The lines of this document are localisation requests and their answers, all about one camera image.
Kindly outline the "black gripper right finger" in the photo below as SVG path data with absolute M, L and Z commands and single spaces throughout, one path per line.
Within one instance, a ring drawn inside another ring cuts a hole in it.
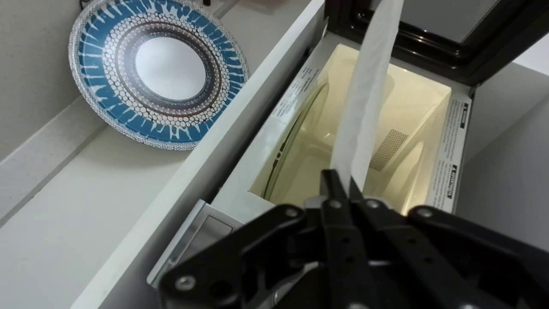
M 432 206 L 399 215 L 350 189 L 379 290 L 396 309 L 549 309 L 549 252 Z

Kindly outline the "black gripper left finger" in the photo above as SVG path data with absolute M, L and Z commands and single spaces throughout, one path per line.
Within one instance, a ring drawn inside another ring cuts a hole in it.
M 324 201 L 302 209 L 279 204 L 166 271 L 159 280 L 164 309 L 250 309 L 307 263 L 324 276 L 321 302 L 331 309 L 367 305 L 367 259 L 351 218 L 353 182 L 321 172 Z

